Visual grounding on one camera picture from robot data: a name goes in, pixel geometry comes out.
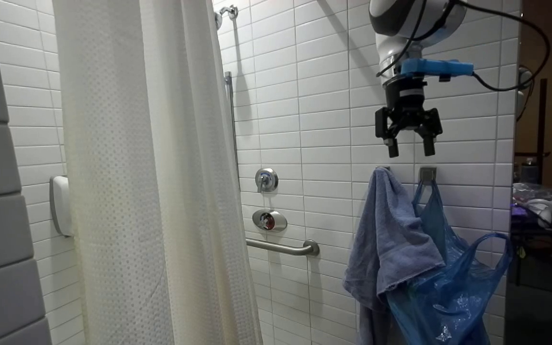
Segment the blue towel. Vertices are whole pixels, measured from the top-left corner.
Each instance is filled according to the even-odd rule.
[[[406,189],[389,168],[375,168],[343,283],[360,302],[360,343],[389,339],[385,291],[442,264],[435,243],[419,229]]]

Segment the shower curtain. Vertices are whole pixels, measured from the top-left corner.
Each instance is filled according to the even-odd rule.
[[[210,1],[53,3],[88,343],[260,343]]]

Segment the hook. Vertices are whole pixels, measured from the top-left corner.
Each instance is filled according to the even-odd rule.
[[[417,183],[429,185],[435,182],[435,176],[437,176],[437,166],[421,166],[417,170]]]

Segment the shower knob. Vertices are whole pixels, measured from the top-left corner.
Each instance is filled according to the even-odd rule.
[[[253,222],[256,228],[272,231],[272,229],[285,229],[287,218],[277,210],[256,210],[253,212]]]
[[[258,193],[268,193],[277,187],[277,174],[272,168],[258,168],[254,174]]]

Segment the blue plastic bag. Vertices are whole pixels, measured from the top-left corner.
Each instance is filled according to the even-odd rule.
[[[421,228],[438,247],[444,266],[421,274],[387,293],[387,302],[408,345],[486,345],[484,306],[511,260],[509,239],[486,233],[467,245],[446,222],[437,185],[419,208]],[[490,239],[506,241],[500,262],[490,268],[475,260],[477,247]]]

